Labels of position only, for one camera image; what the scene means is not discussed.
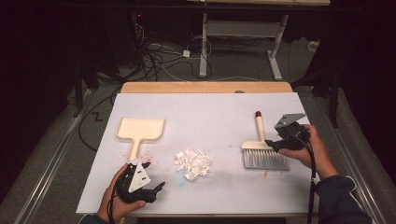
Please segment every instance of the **finger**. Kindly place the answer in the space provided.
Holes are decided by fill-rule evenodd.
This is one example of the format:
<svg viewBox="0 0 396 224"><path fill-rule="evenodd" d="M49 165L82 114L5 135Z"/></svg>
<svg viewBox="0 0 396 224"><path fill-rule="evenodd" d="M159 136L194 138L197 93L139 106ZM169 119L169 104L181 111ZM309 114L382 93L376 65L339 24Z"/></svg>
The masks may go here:
<svg viewBox="0 0 396 224"><path fill-rule="evenodd" d="M145 201L136 201L134 203L129 203L127 206L128 206L128 210L130 212L132 212L134 210L137 210L139 208L146 206L146 202Z"/></svg>
<svg viewBox="0 0 396 224"><path fill-rule="evenodd" d="M318 135L318 130L317 127L311 124L303 124L303 126L309 131L311 136L316 136Z"/></svg>
<svg viewBox="0 0 396 224"><path fill-rule="evenodd" d="M285 148L281 148L278 152L280 155L290 157L292 159L299 158L299 154L300 154L298 151L293 151L293 150L289 150L289 149L285 149Z"/></svg>
<svg viewBox="0 0 396 224"><path fill-rule="evenodd" d="M114 185L115 185L116 182L117 182L117 179L118 179L119 176L126 170L127 167L128 167L128 164L125 163L125 164L114 174L114 177L113 177L113 179L111 180L111 183L110 183L110 187L111 187L111 188L114 187Z"/></svg>

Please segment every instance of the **white desk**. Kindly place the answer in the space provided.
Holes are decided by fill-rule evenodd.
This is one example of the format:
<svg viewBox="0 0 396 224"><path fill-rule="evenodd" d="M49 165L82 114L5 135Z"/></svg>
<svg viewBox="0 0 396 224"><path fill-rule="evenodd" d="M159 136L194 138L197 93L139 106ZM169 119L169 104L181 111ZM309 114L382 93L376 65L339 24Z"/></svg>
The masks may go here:
<svg viewBox="0 0 396 224"><path fill-rule="evenodd" d="M166 83L142 83L148 92ZM238 83L184 83L217 90L237 88ZM169 83L179 87L183 83ZM240 83L250 87L271 83ZM284 113L304 113L297 93L121 93L117 96L106 130L92 165L77 213L96 212L112 176L127 162L128 142L116 136L121 118L165 119L160 140L143 144L138 161L151 161L147 168L152 189L165 181L157 201L131 214L135 217L290 217L308 210L310 170L290 160L289 172L246 170L241 145L258 139L254 114L260 110L269 139L278 139L274 125ZM308 123L307 118L301 123ZM187 180L176 171L174 154L200 149L212 160L206 177ZM315 211L318 209L316 198Z"/></svg>
<svg viewBox="0 0 396 224"><path fill-rule="evenodd" d="M330 0L206 0L205 4L261 4L261 5L282 5L282 6L328 6ZM258 22L258 21L213 21L207 19L207 13L203 16L202 49L200 61L200 77L206 77L207 66L207 36L208 35L228 35L228 36L253 36L253 37L274 37L275 42L271 50L267 50L267 58L275 80L282 80L279 67L276 62L276 54L285 31L289 15L283 15L280 22Z"/></svg>

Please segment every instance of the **person's left hand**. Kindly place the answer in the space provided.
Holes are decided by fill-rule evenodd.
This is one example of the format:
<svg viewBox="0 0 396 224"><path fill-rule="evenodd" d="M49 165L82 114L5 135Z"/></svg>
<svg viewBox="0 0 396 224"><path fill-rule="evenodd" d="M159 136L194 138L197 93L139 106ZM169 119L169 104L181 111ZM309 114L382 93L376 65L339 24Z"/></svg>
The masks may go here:
<svg viewBox="0 0 396 224"><path fill-rule="evenodd" d="M96 215L98 215L102 220L106 223L109 223L109 217L107 214L107 205L111 199L111 193L113 188L116 184L117 179L119 176L126 170L128 164L124 164L119 171L114 175L113 179L111 180L110 186L105 191L103 195L102 202L100 204L99 210L97 211ZM125 203L121 200L120 197L115 197L113 199L113 218L115 222L118 222L120 219L125 217L128 213L133 212L141 207L146 205L145 201L136 201L134 203Z"/></svg>

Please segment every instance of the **dustpan handle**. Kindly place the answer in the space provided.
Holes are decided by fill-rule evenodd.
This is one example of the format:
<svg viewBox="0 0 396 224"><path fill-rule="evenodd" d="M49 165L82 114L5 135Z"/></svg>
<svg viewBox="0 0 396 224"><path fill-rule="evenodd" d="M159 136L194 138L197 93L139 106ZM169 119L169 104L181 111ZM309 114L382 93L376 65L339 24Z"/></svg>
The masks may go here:
<svg viewBox="0 0 396 224"><path fill-rule="evenodd" d="M132 161L137 158L136 154L140 145L140 141L141 141L140 139L139 140L134 139L132 141L132 146L131 146L131 150L129 151L128 161Z"/></svg>

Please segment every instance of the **jacket sleeve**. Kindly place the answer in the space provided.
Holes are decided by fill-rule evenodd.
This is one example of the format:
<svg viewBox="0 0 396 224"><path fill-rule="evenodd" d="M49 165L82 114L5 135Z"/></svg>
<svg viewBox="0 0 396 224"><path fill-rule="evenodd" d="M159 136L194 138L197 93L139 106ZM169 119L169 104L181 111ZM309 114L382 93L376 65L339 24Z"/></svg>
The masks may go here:
<svg viewBox="0 0 396 224"><path fill-rule="evenodd" d="M375 223L352 195L356 189L350 177L334 175L317 184L319 196L319 224L371 224Z"/></svg>
<svg viewBox="0 0 396 224"><path fill-rule="evenodd" d="M97 215L85 215L78 224L107 224Z"/></svg>

